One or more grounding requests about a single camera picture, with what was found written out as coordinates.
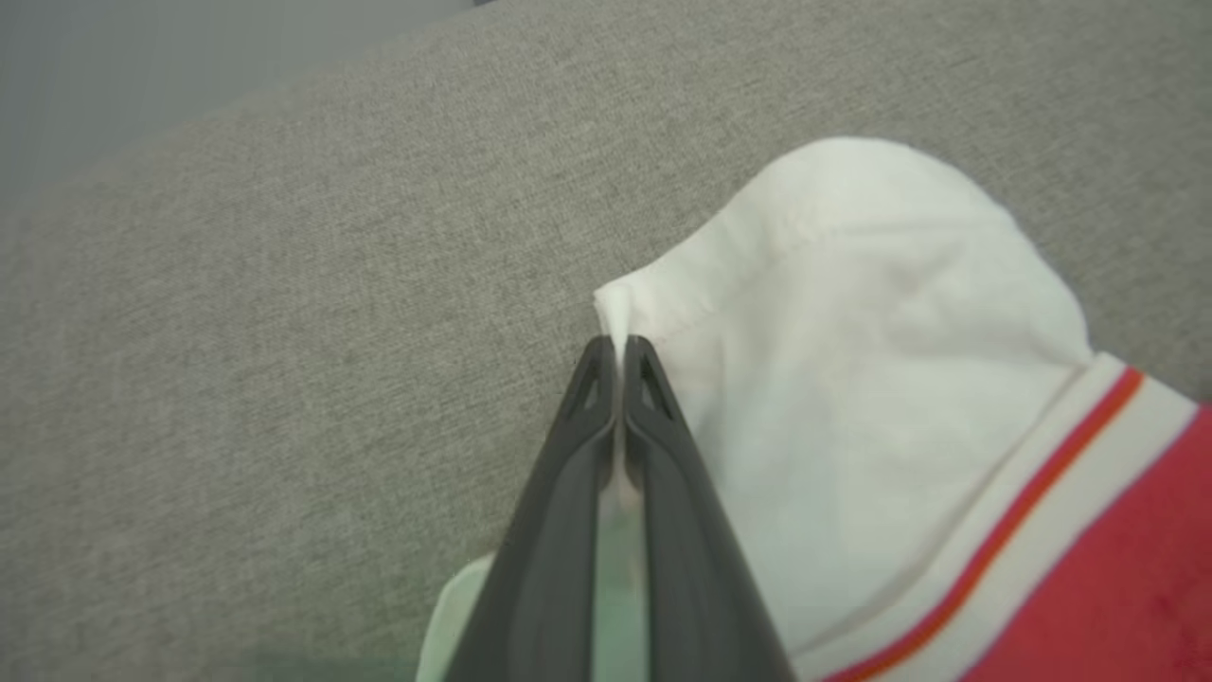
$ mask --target red stripe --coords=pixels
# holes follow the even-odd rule
[[[888,669],[901,664],[919,649],[930,643],[938,635],[948,621],[960,611],[972,591],[981,583],[981,578],[989,571],[997,554],[1006,546],[1010,539],[1023,525],[1031,509],[1048,492],[1086,449],[1086,446],[1098,436],[1115,415],[1132,400],[1132,396],[1140,388],[1144,377],[1132,368],[1126,368],[1115,386],[1103,396],[1103,400],[1094,406],[1094,409],[1086,415],[1086,419],[1077,425],[1068,439],[1060,443],[1048,462],[1035,472],[1031,481],[1023,488],[1014,500],[1014,504],[1006,510],[997,526],[981,544],[981,549],[972,556],[964,568],[959,580],[951,586],[947,596],[941,601],[913,630],[907,632],[896,642],[888,644],[867,660],[859,661],[846,670],[828,677],[829,682],[870,680],[876,675],[886,672]]]

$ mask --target red and white garment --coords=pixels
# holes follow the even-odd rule
[[[595,298],[653,340],[801,678],[1212,678],[1212,413],[1092,353],[955,168],[810,144]]]

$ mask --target gray wall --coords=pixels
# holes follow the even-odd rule
[[[0,210],[473,0],[0,0]]]

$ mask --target gray couch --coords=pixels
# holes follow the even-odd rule
[[[1212,5],[501,0],[5,219],[0,678],[410,678],[593,288],[839,133],[968,172],[1212,396]]]

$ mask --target white cloth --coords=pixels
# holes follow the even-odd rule
[[[778,159],[595,300],[654,344],[793,659],[894,601],[1092,361],[1013,218],[875,139]]]

